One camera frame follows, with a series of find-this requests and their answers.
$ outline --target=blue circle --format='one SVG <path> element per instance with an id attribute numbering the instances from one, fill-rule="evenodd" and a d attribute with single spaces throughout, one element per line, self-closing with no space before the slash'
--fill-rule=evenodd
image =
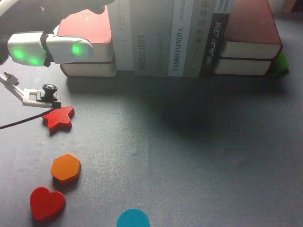
<path id="1" fill-rule="evenodd" d="M 120 215 L 117 227 L 150 227 L 150 222 L 141 210 L 129 209 Z"/>

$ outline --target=row of books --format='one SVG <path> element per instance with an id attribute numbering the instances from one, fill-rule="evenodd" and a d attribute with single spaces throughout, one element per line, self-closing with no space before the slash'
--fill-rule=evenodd
<path id="1" fill-rule="evenodd" d="M 264 75 L 282 43 L 267 0 L 115 0 L 118 70 L 135 75 Z"/>

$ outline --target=black knob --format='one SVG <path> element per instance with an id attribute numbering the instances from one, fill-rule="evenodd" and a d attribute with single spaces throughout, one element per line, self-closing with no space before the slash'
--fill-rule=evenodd
<path id="1" fill-rule="evenodd" d="M 45 100 L 53 100 L 53 94 L 58 90 L 58 88 L 52 84 L 43 84 L 42 89 L 45 92 Z"/>

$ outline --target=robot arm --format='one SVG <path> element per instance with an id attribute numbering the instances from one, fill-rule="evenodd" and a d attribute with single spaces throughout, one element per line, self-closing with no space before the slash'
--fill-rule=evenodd
<path id="1" fill-rule="evenodd" d="M 11 56 L 19 64 L 49 66 L 82 61 L 93 55 L 91 43 L 83 37 L 56 36 L 53 30 L 62 19 L 84 9 L 100 14 L 104 5 L 114 0 L 0 0 L 0 65 Z M 42 90 L 18 88 L 18 79 L 0 75 L 0 82 L 23 105 L 60 108 L 56 87 L 44 85 Z"/>

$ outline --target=stack of books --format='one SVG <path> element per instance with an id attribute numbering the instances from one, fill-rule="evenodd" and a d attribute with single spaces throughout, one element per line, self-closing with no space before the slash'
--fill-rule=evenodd
<path id="1" fill-rule="evenodd" d="M 94 45 L 93 59 L 62 65 L 72 76 L 265 75 L 282 49 L 267 0 L 115 0 L 69 16 L 58 35 Z"/>

